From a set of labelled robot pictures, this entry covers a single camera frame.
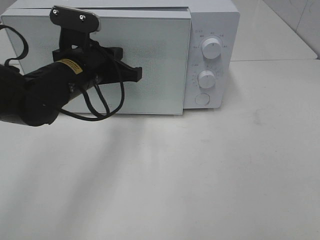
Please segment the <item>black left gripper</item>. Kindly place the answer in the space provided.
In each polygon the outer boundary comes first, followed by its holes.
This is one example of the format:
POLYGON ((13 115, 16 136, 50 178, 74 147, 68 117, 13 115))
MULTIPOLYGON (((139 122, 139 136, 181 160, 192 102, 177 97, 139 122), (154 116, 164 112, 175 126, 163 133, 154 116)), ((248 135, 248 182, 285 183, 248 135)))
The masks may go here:
POLYGON ((61 27, 59 48, 52 52, 53 90, 88 90, 98 85, 141 80, 142 68, 122 62, 121 47, 103 47, 90 38, 90 33, 101 30, 98 15, 54 5, 49 17, 53 24, 61 27))

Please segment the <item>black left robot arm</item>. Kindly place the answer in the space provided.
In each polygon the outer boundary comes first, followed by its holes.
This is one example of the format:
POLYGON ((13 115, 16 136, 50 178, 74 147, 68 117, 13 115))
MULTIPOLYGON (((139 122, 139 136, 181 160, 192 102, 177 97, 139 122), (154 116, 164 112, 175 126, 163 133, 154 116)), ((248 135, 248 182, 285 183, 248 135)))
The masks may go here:
POLYGON ((0 66, 1 121, 39 127, 59 114, 88 122, 111 117, 120 108, 109 108, 100 85, 138 82, 143 69, 124 63, 121 47, 91 39, 101 25, 94 13, 55 5, 49 17, 60 27, 53 62, 27 74, 8 60, 0 66))

